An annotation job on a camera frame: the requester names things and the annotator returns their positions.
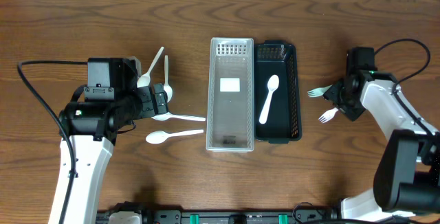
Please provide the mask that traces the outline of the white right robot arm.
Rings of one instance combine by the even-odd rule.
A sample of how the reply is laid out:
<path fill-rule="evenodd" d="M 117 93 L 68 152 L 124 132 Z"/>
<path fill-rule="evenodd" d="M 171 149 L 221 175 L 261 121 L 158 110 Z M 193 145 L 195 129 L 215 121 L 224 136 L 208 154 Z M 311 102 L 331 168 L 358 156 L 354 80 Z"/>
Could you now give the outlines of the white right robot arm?
<path fill-rule="evenodd" d="M 352 121 L 368 111 L 388 141 L 373 187 L 342 200 L 341 217 L 382 221 L 439 212 L 439 131 L 407 101 L 396 78 L 360 70 L 323 96 Z"/>

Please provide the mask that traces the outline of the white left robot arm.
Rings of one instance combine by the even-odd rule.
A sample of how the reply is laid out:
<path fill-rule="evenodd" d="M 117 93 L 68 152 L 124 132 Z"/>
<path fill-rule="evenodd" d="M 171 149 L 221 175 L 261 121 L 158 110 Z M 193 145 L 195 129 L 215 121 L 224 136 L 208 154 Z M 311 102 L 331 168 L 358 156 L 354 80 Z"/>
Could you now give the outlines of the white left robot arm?
<path fill-rule="evenodd" d="M 95 223 L 105 170 L 123 126 L 155 117 L 157 95 L 150 87 L 103 99 L 100 88 L 80 86 L 59 120 L 60 171 L 50 223 Z"/>

